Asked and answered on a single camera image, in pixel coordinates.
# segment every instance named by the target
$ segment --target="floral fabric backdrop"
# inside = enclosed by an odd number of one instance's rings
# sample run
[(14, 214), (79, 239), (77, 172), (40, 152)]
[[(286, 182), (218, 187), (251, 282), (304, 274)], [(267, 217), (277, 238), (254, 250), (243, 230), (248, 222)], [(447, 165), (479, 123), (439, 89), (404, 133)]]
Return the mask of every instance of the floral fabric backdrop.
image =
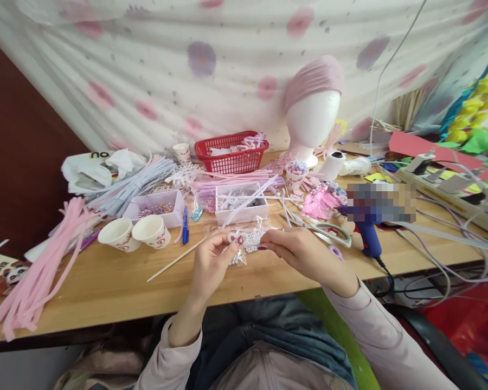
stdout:
[[(57, 86), (44, 96), (59, 112), (72, 105), (77, 114), (63, 117), (91, 148), (100, 139), (170, 153), (178, 142), (252, 129), (284, 150), (284, 92), (295, 73), (322, 55), (336, 57), (346, 78), (338, 117), (350, 128), (361, 124), (372, 115), (380, 72), (421, 4), (2, 0), (0, 17), (8, 12), (8, 24), (29, 42), (26, 50)], [(381, 80), (377, 117), (390, 120), (390, 102), (401, 94), (424, 84), (433, 92), (445, 63), (454, 67), (487, 32), (488, 0), (428, 0)], [(488, 49), (479, 53), (486, 55)], [(463, 68), (458, 84), (483, 68)], [(444, 113), (447, 100), (433, 102), (434, 115)]]

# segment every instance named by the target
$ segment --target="white plastic box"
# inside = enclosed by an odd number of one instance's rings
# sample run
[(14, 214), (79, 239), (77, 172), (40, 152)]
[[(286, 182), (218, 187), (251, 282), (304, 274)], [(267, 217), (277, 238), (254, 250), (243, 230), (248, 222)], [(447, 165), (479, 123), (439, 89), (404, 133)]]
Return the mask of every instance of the white plastic box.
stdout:
[(130, 201), (129, 206), (123, 214), (123, 217), (130, 218), (132, 223), (135, 224), (137, 221), (141, 220), (137, 217), (139, 216), (139, 210), (141, 210), (142, 204), (152, 207), (167, 205), (168, 203), (174, 205), (174, 210), (167, 214), (161, 214), (164, 225), (168, 229), (181, 226), (183, 224), (184, 199), (179, 190), (158, 192), (150, 195), (135, 197)]
[[(215, 216), (217, 218), (217, 223), (219, 226), (224, 224), (224, 221), (233, 212), (233, 210), (222, 210), (219, 211), (219, 199), (218, 195), (229, 195), (231, 191), (243, 189), (245, 192), (253, 194), (256, 190), (260, 188), (258, 183), (247, 183), (247, 184), (232, 184), (227, 186), (217, 186), (215, 187)], [(229, 221), (228, 225), (242, 222), (254, 222), (257, 217), (267, 219), (267, 213), (269, 211), (269, 205), (265, 199), (258, 199), (259, 206), (244, 207), (240, 210), (237, 215)]]

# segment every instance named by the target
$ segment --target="scissor handle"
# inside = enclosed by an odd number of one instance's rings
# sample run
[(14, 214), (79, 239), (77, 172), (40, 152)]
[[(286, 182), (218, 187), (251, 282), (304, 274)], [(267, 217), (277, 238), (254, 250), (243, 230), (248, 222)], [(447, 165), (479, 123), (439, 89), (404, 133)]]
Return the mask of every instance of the scissor handle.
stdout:
[[(346, 248), (350, 248), (352, 245), (352, 239), (349, 233), (347, 233), (345, 230), (343, 230), (340, 226), (332, 225), (330, 223), (320, 223), (316, 225), (311, 225), (311, 227), (316, 230), (317, 232), (329, 237), (331, 240), (334, 240), (336, 242), (339, 242)], [(328, 232), (326, 232), (324, 229), (333, 229), (339, 232), (343, 237), (341, 238), (338, 237), (337, 235), (331, 235)]]

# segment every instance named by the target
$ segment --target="blue pen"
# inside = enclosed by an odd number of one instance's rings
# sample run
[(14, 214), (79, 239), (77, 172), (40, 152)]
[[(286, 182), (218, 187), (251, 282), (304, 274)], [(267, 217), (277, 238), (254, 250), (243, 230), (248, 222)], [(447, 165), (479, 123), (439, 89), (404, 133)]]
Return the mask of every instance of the blue pen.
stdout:
[(184, 220), (183, 220), (183, 245), (190, 239), (190, 231), (188, 230), (188, 207), (184, 207)]

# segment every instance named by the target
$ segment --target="red paper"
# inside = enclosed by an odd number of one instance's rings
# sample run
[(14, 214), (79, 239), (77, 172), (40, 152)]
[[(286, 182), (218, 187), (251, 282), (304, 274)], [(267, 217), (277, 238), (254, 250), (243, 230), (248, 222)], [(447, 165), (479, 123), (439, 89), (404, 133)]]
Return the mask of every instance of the red paper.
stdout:
[[(389, 148), (393, 152), (406, 154), (411, 157), (416, 157), (418, 154), (427, 153), (435, 148), (434, 161), (445, 160), (438, 161), (438, 164), (448, 165), (450, 163), (447, 161), (458, 161), (459, 164), (464, 165), (470, 170), (484, 168), (483, 163), (475, 157), (469, 156), (467, 154), (458, 153), (452, 149), (448, 149), (445, 147), (439, 147), (436, 144), (427, 141), (426, 139), (423, 139), (417, 135), (408, 134), (401, 131), (394, 131), (392, 133), (392, 137), (390, 137), (389, 141)], [(456, 172), (465, 173), (465, 171), (457, 165), (451, 165), (448, 167), (448, 169), (452, 169)], [(481, 180), (488, 180), (488, 169), (485, 169), (478, 176), (478, 178)]]

